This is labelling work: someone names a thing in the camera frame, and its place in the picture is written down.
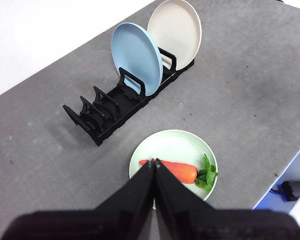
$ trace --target blue object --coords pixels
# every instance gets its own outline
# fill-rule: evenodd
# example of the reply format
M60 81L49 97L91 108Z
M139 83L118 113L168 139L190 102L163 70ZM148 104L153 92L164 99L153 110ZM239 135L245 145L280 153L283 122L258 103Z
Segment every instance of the blue object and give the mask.
M124 68L145 85L145 95L150 96L160 86L163 75L162 57L151 35L141 26L124 22L113 32L112 57L116 70ZM140 94L139 84L125 77L124 83Z

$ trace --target green leaves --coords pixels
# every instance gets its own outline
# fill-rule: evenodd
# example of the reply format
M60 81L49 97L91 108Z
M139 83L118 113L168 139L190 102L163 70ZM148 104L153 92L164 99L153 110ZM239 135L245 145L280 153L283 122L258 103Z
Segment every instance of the green leaves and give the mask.
M201 189L210 191L218 173L216 172L216 166L210 164L206 154L203 155L203 162L204 169L197 173L195 184Z
M206 174L206 183L212 185L217 175L217 172L208 171Z
M206 154L203 155L203 161L204 161L204 169L207 171L210 171L211 164L210 164L209 159Z
M211 186L211 185L207 184L205 181L202 181L202 180L200 180L200 179L198 179L198 178L195 180L195 184L196 184L199 188L205 189L205 190L207 190L207 191L210 191L210 190L212 189L212 186Z

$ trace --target black dish rack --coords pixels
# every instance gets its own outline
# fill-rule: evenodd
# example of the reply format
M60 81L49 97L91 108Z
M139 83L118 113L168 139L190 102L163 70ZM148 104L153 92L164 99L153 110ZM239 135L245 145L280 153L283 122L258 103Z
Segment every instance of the black dish rack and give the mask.
M146 87L142 80L122 67L119 68L120 79L116 87L108 93L94 86L95 99L91 103L83 96L82 110L76 114L70 107L63 105L64 110L76 125L79 125L100 146L116 129L120 128L133 114L155 98L166 86L176 80L181 73L195 64L193 59L186 67L176 70L177 57L159 47L161 54L171 59L171 68L163 66L163 75L159 88L150 96L146 96ZM138 94L124 82L125 76L140 85Z

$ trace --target gray tabletop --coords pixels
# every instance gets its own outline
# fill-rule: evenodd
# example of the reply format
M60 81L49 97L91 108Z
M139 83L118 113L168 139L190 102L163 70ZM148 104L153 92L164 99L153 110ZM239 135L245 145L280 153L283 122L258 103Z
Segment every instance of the gray tabletop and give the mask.
M144 28L155 1L125 21ZM300 150L300 9L274 0L189 0L203 28L195 65L97 147L62 109L119 76L114 27L0 96L0 236L35 210L91 209L127 182L137 145L181 129L203 138L215 208L251 208ZM152 213L142 238L165 239Z

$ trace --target orange carrot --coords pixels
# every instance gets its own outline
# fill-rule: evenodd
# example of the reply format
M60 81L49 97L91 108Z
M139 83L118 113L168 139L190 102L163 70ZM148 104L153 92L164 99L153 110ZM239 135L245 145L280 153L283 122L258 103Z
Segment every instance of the orange carrot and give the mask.
M140 160L139 163L144 165L147 161L148 160ZM180 182L184 184L193 184L195 182L198 173L198 170L195 166L186 163L165 160L161 160L161 162Z

